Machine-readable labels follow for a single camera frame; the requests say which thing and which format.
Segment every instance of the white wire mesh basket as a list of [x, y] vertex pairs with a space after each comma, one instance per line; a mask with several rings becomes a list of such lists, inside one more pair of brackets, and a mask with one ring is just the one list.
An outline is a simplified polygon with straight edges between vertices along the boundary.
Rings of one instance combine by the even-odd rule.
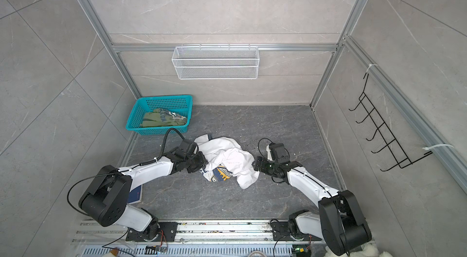
[[252, 46], [179, 46], [172, 62], [179, 79], [256, 79], [260, 54]]

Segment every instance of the white zip tie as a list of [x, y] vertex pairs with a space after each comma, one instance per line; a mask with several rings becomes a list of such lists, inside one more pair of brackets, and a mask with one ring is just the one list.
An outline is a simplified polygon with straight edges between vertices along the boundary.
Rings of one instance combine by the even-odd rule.
[[448, 147], [450, 147], [450, 148], [454, 148], [454, 146], [451, 145], [451, 144], [440, 143], [440, 144], [435, 144], [435, 145], [432, 145], [432, 146], [427, 146], [427, 147], [424, 147], [424, 148], [422, 148], [422, 149], [424, 149], [424, 150], [430, 150], [430, 149], [437, 148], [437, 147], [439, 147], [439, 146], [448, 146]]
[[368, 71], [370, 70], [370, 67], [372, 67], [372, 66], [374, 66], [374, 65], [377, 65], [377, 64], [368, 64], [368, 68], [367, 68], [366, 73], [368, 73]]

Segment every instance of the laundry basket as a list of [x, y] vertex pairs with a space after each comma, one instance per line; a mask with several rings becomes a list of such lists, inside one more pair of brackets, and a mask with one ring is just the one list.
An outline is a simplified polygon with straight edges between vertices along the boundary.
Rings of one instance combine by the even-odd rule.
[[[190, 124], [192, 107], [193, 97], [190, 95], [139, 98], [136, 100], [136, 103], [131, 110], [130, 117], [126, 122], [126, 129], [137, 132], [141, 135], [165, 134], [169, 128], [175, 128], [181, 133], [187, 132], [188, 125]], [[140, 124], [143, 122], [144, 114], [152, 112], [156, 108], [164, 108], [178, 113], [188, 118], [188, 121], [185, 125], [140, 127]]]

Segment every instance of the dark gray floor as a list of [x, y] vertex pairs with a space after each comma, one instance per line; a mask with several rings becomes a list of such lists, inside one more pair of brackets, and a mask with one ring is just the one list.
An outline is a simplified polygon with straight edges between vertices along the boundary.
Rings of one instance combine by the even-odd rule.
[[[186, 138], [206, 133], [213, 138], [234, 138], [243, 150], [259, 155], [261, 137], [284, 143], [291, 160], [300, 162], [324, 183], [337, 187], [337, 179], [324, 149], [323, 140], [307, 106], [193, 106]], [[159, 154], [162, 135], [138, 136], [129, 165], [153, 159]], [[166, 150], [180, 143], [170, 134]], [[260, 148], [268, 142], [261, 141]], [[206, 218], [288, 218], [301, 209], [317, 213], [312, 202], [296, 188], [275, 184], [270, 176], [260, 174], [249, 188], [241, 189], [235, 178], [208, 182], [198, 172], [178, 172], [143, 185], [143, 201], [160, 219]]]

